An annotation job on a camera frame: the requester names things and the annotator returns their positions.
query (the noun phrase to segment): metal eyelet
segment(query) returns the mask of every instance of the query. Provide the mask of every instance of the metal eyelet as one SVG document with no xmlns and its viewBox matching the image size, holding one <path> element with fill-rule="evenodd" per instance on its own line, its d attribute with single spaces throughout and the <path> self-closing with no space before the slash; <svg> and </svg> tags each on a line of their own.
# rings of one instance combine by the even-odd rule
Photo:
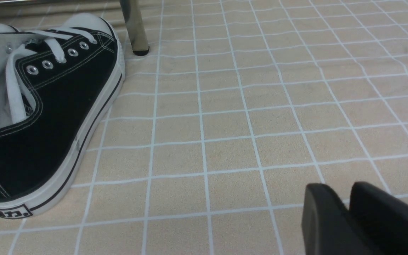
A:
<svg viewBox="0 0 408 255">
<path fill-rule="evenodd" d="M 80 47 L 83 50 L 89 50 L 89 45 L 87 45 L 87 43 L 85 43 L 85 42 L 80 42 Z"/>
<path fill-rule="evenodd" d="M 12 53 L 12 51 L 13 51 L 12 44 L 11 44 L 11 43 L 7 43 L 7 45 L 6 45 L 6 53 L 7 53 L 7 54 L 10 54 L 10 53 Z"/>
<path fill-rule="evenodd" d="M 56 58 L 56 62 L 58 62 L 58 63 L 66 63 L 66 62 L 67 62 L 67 59 L 64 58 L 64 60 L 59 60 L 59 59 Z"/>
<path fill-rule="evenodd" d="M 42 66 L 43 66 L 45 69 L 53 69 L 53 63 L 51 63 L 51 62 L 48 61 L 48 60 L 42 61 Z"/>
<path fill-rule="evenodd" d="M 26 71 L 28 71 L 28 74 L 32 74 L 32 75 L 37 75 L 39 74 L 39 70 L 37 69 L 37 67 L 33 66 L 33 65 L 29 65 L 26 67 Z"/>
<path fill-rule="evenodd" d="M 76 50 L 74 50 L 74 49 L 68 49 L 68 50 L 67 50 L 67 53 L 68 53 L 69 55 L 71 55 L 72 57 L 78 56 L 78 52 L 77 52 Z"/>
</svg>

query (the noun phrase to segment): black canvas sneaker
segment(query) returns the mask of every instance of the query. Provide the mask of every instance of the black canvas sneaker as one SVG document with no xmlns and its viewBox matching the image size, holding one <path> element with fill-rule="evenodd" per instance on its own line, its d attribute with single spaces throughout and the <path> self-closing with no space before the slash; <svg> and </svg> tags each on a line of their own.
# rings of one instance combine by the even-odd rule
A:
<svg viewBox="0 0 408 255">
<path fill-rule="evenodd" d="M 110 24 L 88 13 L 47 31 L 0 34 L 0 217 L 53 207 L 125 79 Z"/>
</svg>

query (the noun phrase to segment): floor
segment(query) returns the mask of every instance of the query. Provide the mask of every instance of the floor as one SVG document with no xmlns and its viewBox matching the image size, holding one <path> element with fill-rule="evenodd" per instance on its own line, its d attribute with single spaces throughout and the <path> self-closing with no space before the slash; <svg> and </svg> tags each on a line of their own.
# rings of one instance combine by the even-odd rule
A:
<svg viewBox="0 0 408 255">
<path fill-rule="evenodd" d="M 305 185 L 365 180 L 408 203 L 407 0 L 141 0 L 0 8 L 0 22 L 110 21 L 128 76 L 68 195 L 0 220 L 0 254 L 302 255 Z"/>
</svg>

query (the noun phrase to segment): shoe heel label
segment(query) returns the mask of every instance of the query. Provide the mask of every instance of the shoe heel label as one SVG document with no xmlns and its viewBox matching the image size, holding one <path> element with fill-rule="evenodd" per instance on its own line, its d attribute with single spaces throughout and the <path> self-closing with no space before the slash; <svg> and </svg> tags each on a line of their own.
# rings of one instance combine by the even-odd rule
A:
<svg viewBox="0 0 408 255">
<path fill-rule="evenodd" d="M 0 209 L 0 217 L 4 219 L 23 219 L 32 215 L 33 213 L 24 204 L 13 208 Z"/>
</svg>

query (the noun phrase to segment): metal chair leg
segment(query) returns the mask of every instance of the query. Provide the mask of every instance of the metal chair leg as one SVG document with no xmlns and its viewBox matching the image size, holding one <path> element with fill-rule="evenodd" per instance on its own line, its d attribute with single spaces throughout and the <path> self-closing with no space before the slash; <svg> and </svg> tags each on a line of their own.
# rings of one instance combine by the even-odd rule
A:
<svg viewBox="0 0 408 255">
<path fill-rule="evenodd" d="M 149 53 L 149 44 L 147 43 L 138 0 L 119 0 L 119 2 L 133 53 L 137 56 L 147 55 Z"/>
</svg>

